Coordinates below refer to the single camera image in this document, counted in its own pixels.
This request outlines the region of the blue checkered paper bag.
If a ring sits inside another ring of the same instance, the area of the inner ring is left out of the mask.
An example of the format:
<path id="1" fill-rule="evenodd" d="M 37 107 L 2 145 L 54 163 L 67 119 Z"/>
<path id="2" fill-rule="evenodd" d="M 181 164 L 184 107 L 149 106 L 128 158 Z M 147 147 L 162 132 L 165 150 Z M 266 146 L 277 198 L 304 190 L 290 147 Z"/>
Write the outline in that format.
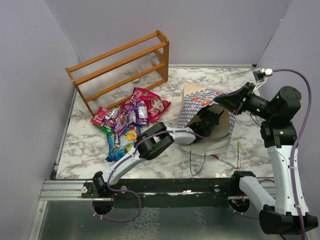
<path id="1" fill-rule="evenodd" d="M 189 153 L 189 170 L 192 176 L 201 171 L 192 169 L 192 155 L 208 156 L 224 153 L 231 142 L 236 118 L 215 97 L 225 92 L 199 85 L 185 84 L 178 117 L 179 129 L 190 128 L 196 135 L 192 143 L 182 144 Z"/>

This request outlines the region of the red pink snack bag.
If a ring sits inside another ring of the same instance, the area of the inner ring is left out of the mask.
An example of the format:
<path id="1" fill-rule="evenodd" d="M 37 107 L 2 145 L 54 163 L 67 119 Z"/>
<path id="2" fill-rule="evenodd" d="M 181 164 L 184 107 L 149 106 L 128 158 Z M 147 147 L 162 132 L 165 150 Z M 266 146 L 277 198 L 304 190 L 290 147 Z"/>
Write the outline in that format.
<path id="1" fill-rule="evenodd" d="M 135 87 L 133 89 L 130 99 L 133 100 L 133 102 L 144 101 L 150 123 L 155 123 L 171 105 L 170 101 L 167 101 L 161 96 L 140 87 Z"/>

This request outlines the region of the purple snack bag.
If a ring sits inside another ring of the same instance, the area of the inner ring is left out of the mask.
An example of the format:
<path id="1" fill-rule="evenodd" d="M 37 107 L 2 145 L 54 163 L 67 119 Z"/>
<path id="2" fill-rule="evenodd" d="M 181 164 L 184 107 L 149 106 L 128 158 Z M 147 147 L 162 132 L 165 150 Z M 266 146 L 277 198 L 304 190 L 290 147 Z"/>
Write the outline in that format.
<path id="1" fill-rule="evenodd" d="M 125 103 L 124 109 L 129 113 L 130 121 L 139 126 L 149 126 L 148 109 L 143 100 Z"/>

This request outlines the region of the pink berry candy packet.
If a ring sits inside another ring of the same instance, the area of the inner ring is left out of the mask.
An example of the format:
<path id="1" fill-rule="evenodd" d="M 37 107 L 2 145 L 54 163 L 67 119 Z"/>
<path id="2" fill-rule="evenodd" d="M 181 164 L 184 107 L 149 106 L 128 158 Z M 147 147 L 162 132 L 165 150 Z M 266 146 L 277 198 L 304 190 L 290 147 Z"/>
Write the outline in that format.
<path id="1" fill-rule="evenodd" d="M 129 124 L 136 122 L 136 114 L 118 107 L 109 112 L 103 120 L 117 135 L 121 135 Z"/>

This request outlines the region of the blue gummy snack bag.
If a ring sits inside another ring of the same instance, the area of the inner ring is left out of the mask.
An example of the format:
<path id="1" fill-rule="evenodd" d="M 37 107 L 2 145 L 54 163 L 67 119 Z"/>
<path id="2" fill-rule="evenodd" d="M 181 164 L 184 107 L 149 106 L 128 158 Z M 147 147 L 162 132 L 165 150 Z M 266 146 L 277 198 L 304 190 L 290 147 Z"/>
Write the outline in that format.
<path id="1" fill-rule="evenodd" d="M 118 135 L 117 133 L 107 135 L 106 140 L 109 150 L 105 160 L 111 163 L 117 162 L 124 157 L 135 145 L 140 133 L 140 125 L 130 124 L 123 130 L 121 135 Z"/>

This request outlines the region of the green snack bag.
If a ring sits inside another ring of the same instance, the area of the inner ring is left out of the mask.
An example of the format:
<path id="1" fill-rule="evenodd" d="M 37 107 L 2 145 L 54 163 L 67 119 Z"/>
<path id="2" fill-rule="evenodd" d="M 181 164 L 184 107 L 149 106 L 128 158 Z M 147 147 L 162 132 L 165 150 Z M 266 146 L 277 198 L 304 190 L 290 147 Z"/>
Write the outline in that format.
<path id="1" fill-rule="evenodd" d="M 94 127 L 96 127 L 97 129 L 101 130 L 102 132 L 106 133 L 109 136 L 112 136 L 114 134 L 114 130 L 107 127 L 107 126 L 100 126 L 100 125 L 96 125 L 93 124 Z"/>

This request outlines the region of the red candy packet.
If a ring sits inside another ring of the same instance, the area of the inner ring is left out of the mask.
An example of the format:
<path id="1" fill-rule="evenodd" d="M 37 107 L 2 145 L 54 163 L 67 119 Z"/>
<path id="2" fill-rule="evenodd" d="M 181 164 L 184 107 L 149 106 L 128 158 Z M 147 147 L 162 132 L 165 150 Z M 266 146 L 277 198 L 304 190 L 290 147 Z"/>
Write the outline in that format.
<path id="1" fill-rule="evenodd" d="M 105 117 L 110 113 L 109 109 L 102 106 L 98 108 L 97 114 L 90 120 L 96 126 L 103 127 L 105 125 Z"/>

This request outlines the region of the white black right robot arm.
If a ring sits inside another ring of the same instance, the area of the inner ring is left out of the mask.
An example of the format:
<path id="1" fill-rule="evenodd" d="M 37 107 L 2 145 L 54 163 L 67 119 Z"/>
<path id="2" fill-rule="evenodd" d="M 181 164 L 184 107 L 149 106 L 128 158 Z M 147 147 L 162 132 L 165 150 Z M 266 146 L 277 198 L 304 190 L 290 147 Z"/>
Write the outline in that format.
<path id="1" fill-rule="evenodd" d="M 248 196 L 259 211 L 259 224 L 265 234 L 301 235 L 305 239 L 306 232 L 319 223 L 309 213 L 298 169 L 298 135 L 292 119 L 301 108 L 301 93 L 284 86 L 268 101 L 254 94 L 255 87 L 247 82 L 214 101 L 234 115 L 249 112 L 263 119 L 260 134 L 272 164 L 275 197 L 251 173 L 235 173 L 237 179 L 230 182 L 229 189 L 236 196 Z"/>

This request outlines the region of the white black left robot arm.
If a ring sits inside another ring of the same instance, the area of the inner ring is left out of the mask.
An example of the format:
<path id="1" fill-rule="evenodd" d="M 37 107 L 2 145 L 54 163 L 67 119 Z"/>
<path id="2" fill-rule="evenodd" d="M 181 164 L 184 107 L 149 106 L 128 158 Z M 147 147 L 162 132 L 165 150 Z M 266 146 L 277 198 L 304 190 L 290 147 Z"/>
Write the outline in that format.
<path id="1" fill-rule="evenodd" d="M 117 184 L 123 175 L 141 162 L 155 159 L 174 143 L 192 145 L 202 140 L 221 140 L 221 137 L 212 138 L 211 134 L 224 112 L 216 113 L 210 106 L 205 107 L 196 114 L 199 120 L 184 128 L 170 128 L 163 122 L 156 123 L 138 136 L 133 147 L 120 160 L 109 169 L 94 174 L 94 193 L 101 198 L 106 197 L 112 191 L 111 186 Z"/>

